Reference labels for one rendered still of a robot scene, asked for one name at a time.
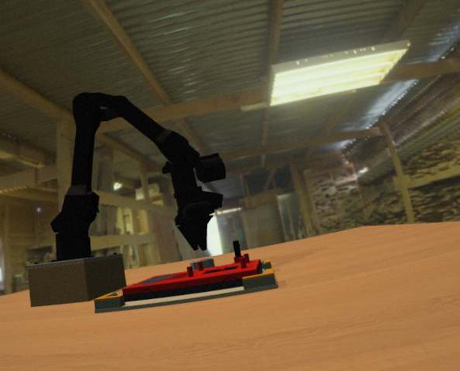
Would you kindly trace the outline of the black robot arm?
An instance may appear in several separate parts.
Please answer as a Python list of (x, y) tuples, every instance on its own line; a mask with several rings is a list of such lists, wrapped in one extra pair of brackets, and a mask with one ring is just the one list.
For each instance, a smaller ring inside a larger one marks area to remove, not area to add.
[[(101, 109), (100, 107), (107, 107)], [(73, 99), (76, 137), (73, 155), (72, 182), (64, 196), (61, 213), (50, 226), (56, 234), (56, 261), (94, 257), (90, 252), (88, 230), (95, 220), (99, 195), (91, 190), (94, 139), (101, 121), (122, 117), (152, 140), (169, 160), (162, 173), (170, 173), (174, 188), (226, 178), (226, 169), (219, 153), (199, 156), (182, 135), (165, 129), (125, 96), (103, 93), (81, 93)]]

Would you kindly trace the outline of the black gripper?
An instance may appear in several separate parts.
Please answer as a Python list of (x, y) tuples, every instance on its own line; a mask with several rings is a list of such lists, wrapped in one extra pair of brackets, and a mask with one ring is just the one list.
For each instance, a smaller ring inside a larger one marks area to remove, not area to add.
[[(206, 250), (207, 224), (215, 213), (211, 202), (199, 201), (200, 187), (196, 183), (180, 185), (174, 188), (174, 197), (178, 204), (175, 225), (194, 250)], [(180, 225), (180, 226), (178, 226)]]

